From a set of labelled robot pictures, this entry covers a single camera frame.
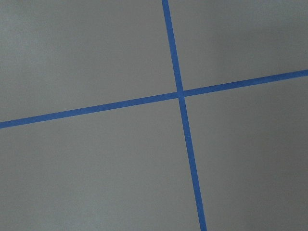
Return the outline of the blue tape line crosswise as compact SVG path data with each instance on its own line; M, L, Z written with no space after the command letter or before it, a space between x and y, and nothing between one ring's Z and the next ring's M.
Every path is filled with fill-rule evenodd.
M183 92L183 96L189 97L189 96L201 95L201 94L206 94L206 93L231 90L231 89L248 87L248 86L253 86L253 85L288 80L292 78L306 77L307 75L308 75L307 70L301 70L301 71L295 71L295 72L290 72L290 73L235 81L235 82L230 82L230 83L218 84L214 86L207 86L207 87L185 90ZM37 116L31 116L31 117L20 118L20 119L15 119L15 120L3 121L0 123L0 128L4 129L4 128L16 127L16 126L21 126L21 125L49 121L49 120L62 119L66 117L73 117L73 116L78 116L78 115L80 116L80 115L92 114L92 113L97 113L97 112L102 112L102 111L109 111L109 110L118 109L118 108L131 107L131 106L136 106L136 105L141 105L141 104L173 100L176 98L178 98L178 94L176 92L159 94L155 96L142 97L142 98L120 101L120 102L115 102L115 103L108 103L108 104L79 108L79 109L74 109L74 110L61 111L61 112L56 112L56 113L51 113L51 114L37 115Z

